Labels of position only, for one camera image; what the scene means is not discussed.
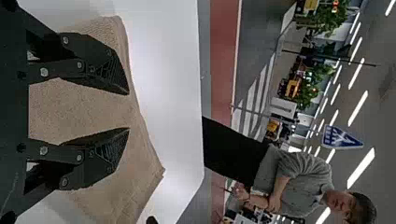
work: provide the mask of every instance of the person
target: person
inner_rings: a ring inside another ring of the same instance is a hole
[[[288,217],[307,217],[328,206],[348,224],[376,219],[367,196],[334,189],[332,168],[321,158],[277,149],[204,117],[203,138],[205,166],[245,185],[234,190],[241,201]],[[250,187],[264,195],[249,194]]]

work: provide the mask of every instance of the ceiling light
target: ceiling light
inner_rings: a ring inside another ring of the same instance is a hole
[[[314,156],[316,157],[319,154],[319,152],[320,152],[320,147],[317,148],[317,152],[315,152]]]
[[[335,154],[335,149],[333,148],[329,154],[329,157],[326,160],[327,163],[329,163],[332,160],[332,157],[334,156],[334,154]]]
[[[356,53],[358,52],[358,49],[361,47],[361,41],[363,41],[363,37],[359,38],[358,44],[356,45],[355,49],[352,52],[352,56],[349,59],[349,65],[351,65],[351,62],[355,59]]]
[[[297,147],[289,147],[289,152],[301,152],[301,150]]]
[[[370,163],[375,158],[375,149],[372,148],[369,153],[367,153],[366,157],[361,161],[361,164],[356,168],[350,178],[347,180],[347,188],[350,189],[353,184],[358,180],[364,170],[370,165]]]
[[[349,90],[352,89],[353,84],[355,84],[356,78],[358,77],[359,72],[361,71],[361,68],[363,67],[364,61],[365,61],[365,59],[362,58],[362,59],[361,59],[361,63],[359,63],[358,68],[357,68],[356,71],[355,71],[355,74],[353,74],[352,79],[350,79],[349,85],[347,86],[347,88],[348,88]]]
[[[338,67],[338,65],[340,64],[340,61],[341,61],[341,59],[339,58],[339,59],[337,60],[337,63],[335,64],[334,68],[337,68],[337,67]]]
[[[329,83],[327,84],[327,87],[326,87],[326,90],[325,90],[324,93],[323,93],[323,96],[325,96],[325,95],[327,94],[327,91],[328,91],[329,88],[330,88],[330,84],[332,84],[332,81],[331,81],[331,80],[330,80]]]
[[[356,35],[358,34],[360,28],[361,28],[361,22],[359,22],[358,27],[356,27],[355,34],[352,36],[352,39],[350,39],[350,45],[353,45],[353,42],[355,41]]]
[[[340,76],[341,73],[341,69],[343,69],[343,65],[340,65],[340,67],[338,68],[337,73],[335,74],[334,80],[332,81],[332,84],[335,84],[337,82],[338,77]]]
[[[338,83],[337,89],[335,89],[334,95],[332,96],[332,101],[330,102],[330,105],[334,104],[334,101],[337,98],[340,89],[341,89],[341,83]]]
[[[387,11],[385,12],[385,16],[388,16],[390,12],[392,11],[393,5],[395,5],[395,0],[391,0],[389,3],[389,6],[387,8]]]
[[[328,101],[329,101],[329,98],[326,97],[326,99],[324,99],[323,106],[322,106],[322,108],[320,109],[320,114],[323,114],[324,108],[326,107],[326,104],[327,104]]]
[[[330,126],[333,126],[334,125],[334,123],[335,123],[335,120],[337,119],[337,117],[338,117],[338,113],[339,113],[339,111],[338,110],[336,110],[335,112],[334,112],[334,115],[332,116],[332,121],[330,121]]]
[[[323,222],[326,220],[326,218],[330,215],[330,208],[326,208],[322,215],[318,218],[317,224],[323,224]]]
[[[356,22],[358,22],[359,16],[361,15],[360,12],[358,12],[358,15],[356,15],[355,20],[353,21],[352,27],[350,28],[349,34],[352,35],[353,29],[355,28]]]
[[[358,116],[359,111],[361,111],[361,107],[363,106],[364,102],[366,101],[367,97],[369,96],[369,92],[365,91],[361,99],[359,100],[358,104],[355,107],[355,110],[353,111],[352,115],[350,116],[347,126],[350,127],[352,125],[353,120],[355,120],[356,116]]]
[[[322,120],[322,122],[321,122],[320,125],[319,125],[318,132],[317,132],[317,136],[319,135],[319,133],[320,133],[320,131],[321,131],[321,128],[323,128],[323,124],[324,124],[324,119]]]
[[[311,134],[309,135],[310,138],[312,138],[316,129],[317,129],[317,125],[315,124],[314,129],[312,130]]]
[[[318,116],[318,113],[319,113],[319,110],[320,110],[320,107],[318,107],[318,110],[317,110],[317,112],[315,113],[314,119],[316,119],[316,118],[317,118],[317,116]]]

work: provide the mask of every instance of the hand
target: hand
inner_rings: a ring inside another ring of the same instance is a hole
[[[270,197],[268,198],[268,207],[267,209],[268,212],[276,214],[280,210],[280,196],[277,196],[275,194],[271,194]]]
[[[240,201],[246,201],[250,198],[249,193],[242,186],[233,188],[233,195]]]

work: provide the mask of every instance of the blue sign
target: blue sign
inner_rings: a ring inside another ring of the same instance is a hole
[[[324,127],[322,145],[327,148],[335,149],[350,149],[362,148],[364,144],[362,141],[352,137],[341,129],[326,125]]]

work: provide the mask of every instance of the black pants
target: black pants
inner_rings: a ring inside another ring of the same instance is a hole
[[[204,134],[204,163],[212,171],[253,186],[267,142],[245,137],[214,120],[202,118]]]

